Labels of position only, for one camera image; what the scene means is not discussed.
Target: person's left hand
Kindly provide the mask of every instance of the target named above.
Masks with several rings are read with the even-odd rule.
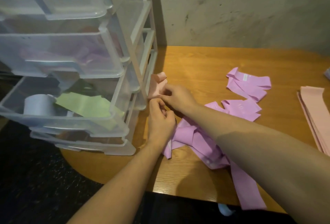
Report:
[[[160,99],[149,102],[148,143],[162,151],[175,129],[175,115],[173,111],[166,111],[165,103]]]

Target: person's right hand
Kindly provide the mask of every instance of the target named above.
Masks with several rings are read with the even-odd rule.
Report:
[[[185,115],[198,105],[191,92],[184,86],[166,84],[164,89],[165,93],[170,94],[170,96],[160,95],[159,97],[172,108]]]

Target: wooden table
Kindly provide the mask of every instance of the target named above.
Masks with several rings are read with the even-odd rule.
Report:
[[[300,86],[326,88],[324,100],[330,108],[330,81],[323,72],[330,58],[298,50],[240,49],[218,47],[167,47],[159,50],[155,73],[164,71],[171,84],[189,88],[202,104],[224,99],[243,99],[226,89],[226,74],[239,71],[270,76],[271,90],[259,102],[257,123],[287,133],[316,148],[315,141],[297,99]],[[146,142],[148,110],[139,115],[133,145],[137,151]],[[102,153],[61,150],[64,158],[80,174],[106,183],[133,156],[106,156]],[[229,169],[210,170],[187,146],[175,149],[172,158],[163,155],[151,176],[148,191],[193,199],[239,205]],[[268,210],[284,210],[262,189]]]

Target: concrete wall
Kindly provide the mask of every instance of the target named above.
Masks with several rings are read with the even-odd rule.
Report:
[[[330,0],[153,0],[160,45],[330,54]]]

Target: dark floor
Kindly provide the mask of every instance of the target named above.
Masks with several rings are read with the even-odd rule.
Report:
[[[66,223],[102,185],[78,174],[58,148],[29,133],[15,122],[0,132],[0,223]],[[134,223],[294,223],[284,214],[236,209],[224,217],[213,202],[146,193]]]

